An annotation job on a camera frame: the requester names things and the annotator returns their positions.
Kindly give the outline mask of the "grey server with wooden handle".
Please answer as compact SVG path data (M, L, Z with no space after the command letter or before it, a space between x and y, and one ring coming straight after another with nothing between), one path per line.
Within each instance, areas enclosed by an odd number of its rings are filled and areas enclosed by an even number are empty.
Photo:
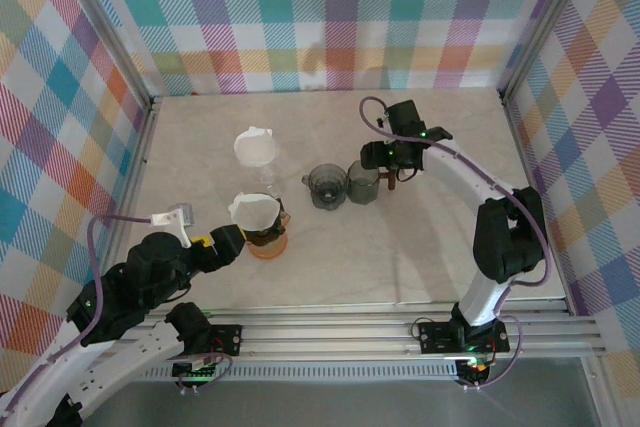
M386 180L393 190L396 182L394 170L365 169L360 160L354 161L347 171L347 197L352 203L367 205L378 197L380 184Z

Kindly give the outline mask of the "grey transparent coffee dripper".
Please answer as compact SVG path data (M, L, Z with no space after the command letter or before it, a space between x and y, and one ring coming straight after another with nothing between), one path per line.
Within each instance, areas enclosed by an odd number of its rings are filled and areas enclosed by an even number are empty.
M333 211L346 200L347 174L335 164L314 167L301 182L309 189L312 203L318 209Z

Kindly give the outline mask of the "olive transparent coffee dripper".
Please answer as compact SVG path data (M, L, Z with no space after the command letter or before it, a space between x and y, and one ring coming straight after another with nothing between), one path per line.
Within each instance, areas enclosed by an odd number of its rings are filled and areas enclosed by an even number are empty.
M282 238L287 237L286 226L289 220L290 215L280 208L278 215L268 227L253 230L242 227L241 230L251 245L256 248L266 248L271 244L282 243Z

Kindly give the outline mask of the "orange transparent coffee server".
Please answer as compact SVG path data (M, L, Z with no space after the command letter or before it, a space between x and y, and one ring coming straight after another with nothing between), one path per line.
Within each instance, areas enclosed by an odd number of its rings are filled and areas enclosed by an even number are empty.
M284 233L268 244L257 246L253 243L248 244L249 252L256 258L262 260L270 260L280 256L288 245L288 234Z

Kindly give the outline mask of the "clear server with wooden handle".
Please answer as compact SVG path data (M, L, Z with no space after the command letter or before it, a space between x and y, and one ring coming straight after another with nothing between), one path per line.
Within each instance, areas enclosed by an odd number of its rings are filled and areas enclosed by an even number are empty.
M274 159L257 168L257 174L260 184L266 189L266 192L274 197L282 196L283 186L281 180L281 172L277 159Z

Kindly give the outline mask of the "left controller circuit board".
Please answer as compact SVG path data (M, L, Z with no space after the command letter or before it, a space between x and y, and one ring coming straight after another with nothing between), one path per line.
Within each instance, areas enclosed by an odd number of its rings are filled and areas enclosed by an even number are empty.
M174 361L171 366L171 376L183 381L208 382L217 374L218 362L210 358L197 360Z

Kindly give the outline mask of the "controller circuit board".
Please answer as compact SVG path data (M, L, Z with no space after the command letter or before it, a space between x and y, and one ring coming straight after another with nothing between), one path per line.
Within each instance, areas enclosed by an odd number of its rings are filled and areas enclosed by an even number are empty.
M174 361L171 366L171 376L183 381L208 382L217 374L218 362L210 358L197 360Z
M485 384L490 376L493 363L489 360L456 360L456 382L466 387L478 387Z

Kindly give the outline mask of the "right controller circuit board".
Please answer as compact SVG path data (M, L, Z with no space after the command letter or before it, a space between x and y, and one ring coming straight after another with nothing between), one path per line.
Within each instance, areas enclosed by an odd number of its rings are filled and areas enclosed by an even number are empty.
M456 382L466 387L478 387L485 384L490 376L493 363L489 360L456 360Z

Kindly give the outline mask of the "aluminium side rail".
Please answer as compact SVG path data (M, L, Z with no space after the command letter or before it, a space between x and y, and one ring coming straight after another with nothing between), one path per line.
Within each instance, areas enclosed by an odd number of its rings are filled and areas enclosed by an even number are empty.
M513 113L512 113L512 108L510 107L510 104L507 100L504 100L502 95L499 95L499 99L501 101L501 106L503 107L504 113L505 113L505 117L507 120L507 123L509 125L511 134L514 138L514 142L516 145L516 149L518 151L521 163L523 165L523 169L527 178L527 181L529 182L529 184L531 186L533 186L536 190L539 189L538 183L533 175L533 170L532 170L532 166L531 163L529 162L529 158L527 156L527 151L525 148L525 145L523 143L522 137L519 133L516 121L514 120L513 117ZM555 240L553 238L553 233L552 233L552 229L549 226L549 222L548 222L548 218L547 218L547 210L544 210L544 222L545 222L545 227L546 227L546 232L547 232L547 239L548 239L548 245L549 245L549 249L551 252L551 257L552 257L552 261L553 261L553 266L554 266L554 271L555 271L555 276L558 278L558 281L560 282L561 286L562 286L562 290L563 290L563 300L567 306L568 312L571 316L575 316L576 315L576 310L575 310L575 305L573 302L573 299L571 298L571 293L570 293L570 289L569 286L567 284L566 278L564 276L564 272L562 270L562 267L558 264L558 255L557 255L557 249L556 249L556 245L555 245Z
M117 215L127 217L134 217L136 215L136 205L138 202L139 192L148 161L157 118L163 100L164 98L161 96L154 97L151 101L150 107L142 118L140 135L126 176L126 183L123 188L123 197L116 211ZM130 222L126 222L124 220L112 221L109 236L107 237L108 242L104 248L102 260L100 261L102 273L105 273L118 262L120 252L126 246L130 232Z

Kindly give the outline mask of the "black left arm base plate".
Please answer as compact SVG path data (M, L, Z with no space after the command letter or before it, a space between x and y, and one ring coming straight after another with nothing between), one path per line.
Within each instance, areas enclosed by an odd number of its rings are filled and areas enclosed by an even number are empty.
M243 326L240 324L212 324L206 337L206 352L224 352L230 356L240 354Z

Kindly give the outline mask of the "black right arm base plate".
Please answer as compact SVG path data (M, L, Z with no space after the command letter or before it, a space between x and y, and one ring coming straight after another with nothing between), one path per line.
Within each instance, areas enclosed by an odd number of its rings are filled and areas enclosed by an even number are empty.
M448 322L418 324L418 340L423 354L508 353L510 344L503 322L493 320L481 326Z

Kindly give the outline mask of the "aluminium mounting rail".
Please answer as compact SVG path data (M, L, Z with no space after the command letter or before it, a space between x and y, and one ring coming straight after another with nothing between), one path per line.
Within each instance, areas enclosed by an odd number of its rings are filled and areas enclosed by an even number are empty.
M94 363L133 347L172 308L152 311ZM242 361L398 360L420 355L455 360L491 354L421 352L418 324L447 322L452 308L450 303L409 302L199 309L211 325L243 326L240 354L234 356ZM531 358L584 357L605 351L596 322L571 316L561 300L509 302L502 314L510 351L496 353L501 358L514 353Z

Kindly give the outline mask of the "aluminium frame post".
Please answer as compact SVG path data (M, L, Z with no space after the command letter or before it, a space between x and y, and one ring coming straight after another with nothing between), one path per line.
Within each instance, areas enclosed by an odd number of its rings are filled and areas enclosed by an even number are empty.
M100 0L79 0L98 37L103 41L115 64L120 69L133 95L145 110L152 107L153 96L148 92L138 69L129 56Z
M503 105L513 100L569 0L537 0L498 84Z

